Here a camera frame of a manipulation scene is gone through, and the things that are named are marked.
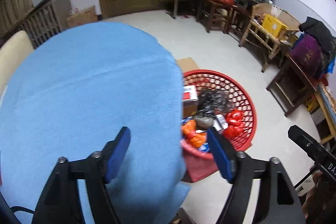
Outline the person's right hand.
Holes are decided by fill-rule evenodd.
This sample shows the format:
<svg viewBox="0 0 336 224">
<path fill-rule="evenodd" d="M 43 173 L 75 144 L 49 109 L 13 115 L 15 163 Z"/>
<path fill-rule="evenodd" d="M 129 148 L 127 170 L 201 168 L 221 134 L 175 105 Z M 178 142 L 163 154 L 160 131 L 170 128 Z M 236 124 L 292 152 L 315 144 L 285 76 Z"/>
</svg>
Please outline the person's right hand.
<svg viewBox="0 0 336 224">
<path fill-rule="evenodd" d="M 315 186 L 302 206 L 306 223 L 335 223 L 335 181 L 320 171 L 313 173 Z"/>
</svg>

